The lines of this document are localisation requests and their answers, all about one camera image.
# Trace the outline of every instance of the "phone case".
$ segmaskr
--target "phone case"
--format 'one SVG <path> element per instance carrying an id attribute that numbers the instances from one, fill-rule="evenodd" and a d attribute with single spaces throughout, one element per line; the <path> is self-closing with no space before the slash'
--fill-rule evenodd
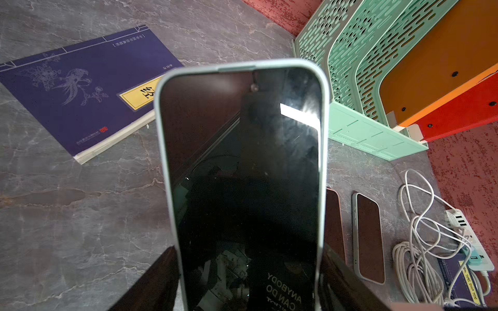
<path id="1" fill-rule="evenodd" d="M 322 118 L 320 120 L 322 124 L 321 128 L 321 146 L 322 150 L 319 154 L 319 204 L 318 204 L 318 241 L 317 241 L 317 254 L 316 254 L 316 270 L 315 270 L 315 309 L 319 310 L 318 306 L 318 277 L 320 271 L 320 263 L 322 261 L 323 254 L 323 236 L 324 236 L 324 222 L 325 222 L 325 193 L 326 193 L 326 168 L 327 168 L 327 144 L 328 144 L 328 125 L 329 125 L 329 103 L 330 103 L 330 87 L 325 73 L 316 64 L 304 60 L 304 59 L 277 59 L 277 60 L 260 60 L 260 61 L 248 61 L 240 63 L 231 64 L 219 64 L 211 66 L 196 66 L 196 67 L 181 67 L 175 68 L 168 71 L 163 78 L 157 84 L 156 90 L 157 95 L 154 96 L 154 111 L 155 116 L 158 120 L 161 120 L 161 109 L 159 99 L 161 98 L 161 90 L 164 84 L 172 79 L 173 77 L 182 75 L 195 75 L 195 74 L 208 74 L 208 73 L 226 73 L 226 72 L 240 72 L 240 71 L 253 71 L 259 69 L 277 69 L 277 68 L 287 68 L 287 67 L 300 67 L 308 69 L 313 72 L 322 89 Z M 164 187 L 166 191 L 166 202 L 168 205 L 169 219 L 171 222 L 171 231 L 174 237 L 174 246 L 178 256 L 178 268 L 180 271 L 180 284 L 183 293 L 183 303 L 185 308 L 187 308 L 187 299 L 185 296 L 185 279 L 183 272 L 183 265 L 181 261 L 180 245 L 178 241 L 178 232 L 175 223 L 174 209 L 173 209 L 173 195 L 171 190 L 171 181 L 169 178 L 168 165 L 167 165 L 167 155 L 166 155 L 166 144 L 163 135 L 162 122 L 156 122 L 157 126 L 157 136 L 159 140 L 159 149 L 161 153 L 161 163 L 164 174 Z"/>
<path id="2" fill-rule="evenodd" d="M 382 222 L 380 223 L 380 238 L 381 238 L 381 242 L 382 242 L 382 264 L 384 265 L 384 281 L 382 283 L 379 283 L 377 281 L 368 279 L 368 278 L 364 277 L 360 272 L 360 251 L 358 249 L 358 243 L 359 243 L 358 242 L 358 195 L 362 195 L 362 196 L 368 198 L 369 200 L 372 200 L 371 198 L 369 198 L 369 197 L 367 197 L 364 194 L 361 194 L 359 192 L 356 192 L 353 194 L 353 269 L 359 278 L 376 283 L 376 284 L 383 285 L 385 283 L 385 254 L 384 254 L 384 241 L 382 238 Z"/>

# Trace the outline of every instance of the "book cover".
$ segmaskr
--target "book cover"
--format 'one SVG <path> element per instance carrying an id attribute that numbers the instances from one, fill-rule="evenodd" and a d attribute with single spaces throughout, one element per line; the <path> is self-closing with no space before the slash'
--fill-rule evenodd
<path id="1" fill-rule="evenodd" d="M 180 66 L 142 25 L 0 64 L 0 82 L 77 158 L 153 113 L 155 86 Z"/>
<path id="2" fill-rule="evenodd" d="M 455 274 L 460 269 L 460 266 L 465 261 L 465 254 L 458 253 L 455 257 L 450 259 L 440 259 L 438 258 L 439 267 L 441 268 L 441 273 L 443 275 L 444 282 L 446 284 L 446 289 L 449 289 Z M 477 288 L 474 284 L 474 280 L 468 270 L 468 266 L 466 265 L 464 270 L 460 273 L 457 278 L 453 289 L 451 290 L 451 298 L 465 298 L 475 302 L 478 305 L 481 305 L 481 300 L 477 293 Z M 474 307 L 473 304 L 470 304 L 465 301 L 456 302 L 461 307 Z"/>

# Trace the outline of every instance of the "red textured wall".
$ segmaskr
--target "red textured wall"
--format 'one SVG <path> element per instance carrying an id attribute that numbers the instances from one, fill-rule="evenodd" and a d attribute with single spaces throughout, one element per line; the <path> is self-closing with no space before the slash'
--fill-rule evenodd
<path id="1" fill-rule="evenodd" d="M 297 36 L 322 0 L 243 0 Z"/>
<path id="2" fill-rule="evenodd" d="M 498 268 L 498 121 L 429 142 L 443 199 L 459 208 Z M 488 306 L 498 306 L 498 274 L 490 273 Z"/>

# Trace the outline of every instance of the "mint green file organizer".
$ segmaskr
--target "mint green file organizer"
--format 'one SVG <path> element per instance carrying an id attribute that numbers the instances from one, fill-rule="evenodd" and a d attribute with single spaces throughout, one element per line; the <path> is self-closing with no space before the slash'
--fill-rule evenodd
<path id="1" fill-rule="evenodd" d="M 329 138 L 385 160 L 427 150 L 389 127 L 379 95 L 392 68 L 457 0 L 324 0 L 294 42 L 330 79 Z"/>

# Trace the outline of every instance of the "black object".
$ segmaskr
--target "black object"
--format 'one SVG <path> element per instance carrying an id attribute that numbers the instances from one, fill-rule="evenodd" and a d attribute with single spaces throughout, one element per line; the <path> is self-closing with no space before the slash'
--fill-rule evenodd
<path id="1" fill-rule="evenodd" d="M 172 311 L 179 277 L 178 257 L 171 246 L 109 310 Z"/>

